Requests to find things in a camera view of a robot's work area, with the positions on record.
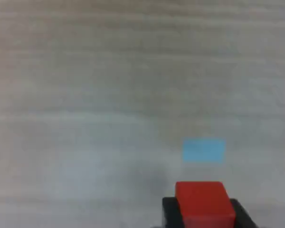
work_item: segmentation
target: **red cube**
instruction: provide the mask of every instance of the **red cube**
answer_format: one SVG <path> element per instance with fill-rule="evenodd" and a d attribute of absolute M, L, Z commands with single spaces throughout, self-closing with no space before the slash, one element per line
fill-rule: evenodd
<path fill-rule="evenodd" d="M 233 228 L 235 211 L 221 182 L 177 182 L 185 228 Z"/>

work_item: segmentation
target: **wood grain surface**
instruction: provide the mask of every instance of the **wood grain surface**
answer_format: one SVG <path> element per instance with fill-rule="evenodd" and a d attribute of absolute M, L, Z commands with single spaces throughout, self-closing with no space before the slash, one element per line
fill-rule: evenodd
<path fill-rule="evenodd" d="M 158 226 L 180 180 L 285 228 L 285 0 L 0 0 L 0 228 Z"/>

